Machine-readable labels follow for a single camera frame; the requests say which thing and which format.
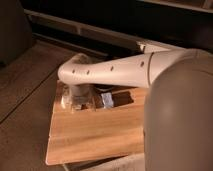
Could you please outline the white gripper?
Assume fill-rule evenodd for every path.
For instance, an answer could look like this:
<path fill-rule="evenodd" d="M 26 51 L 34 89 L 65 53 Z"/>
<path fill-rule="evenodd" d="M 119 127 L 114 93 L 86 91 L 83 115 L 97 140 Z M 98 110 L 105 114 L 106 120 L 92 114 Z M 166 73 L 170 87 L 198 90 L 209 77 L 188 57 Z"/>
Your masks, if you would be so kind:
<path fill-rule="evenodd" d="M 70 85 L 72 98 L 88 98 L 90 94 L 90 86 L 88 84 Z"/>

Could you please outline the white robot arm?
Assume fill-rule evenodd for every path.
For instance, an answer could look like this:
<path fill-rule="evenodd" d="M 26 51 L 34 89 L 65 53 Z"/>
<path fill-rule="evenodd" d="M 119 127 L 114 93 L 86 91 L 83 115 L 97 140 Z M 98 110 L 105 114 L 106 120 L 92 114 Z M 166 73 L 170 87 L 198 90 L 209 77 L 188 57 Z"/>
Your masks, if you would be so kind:
<path fill-rule="evenodd" d="M 213 54 L 145 53 L 85 64 L 76 55 L 59 79 L 73 87 L 109 84 L 149 90 L 144 105 L 146 171 L 213 171 Z"/>

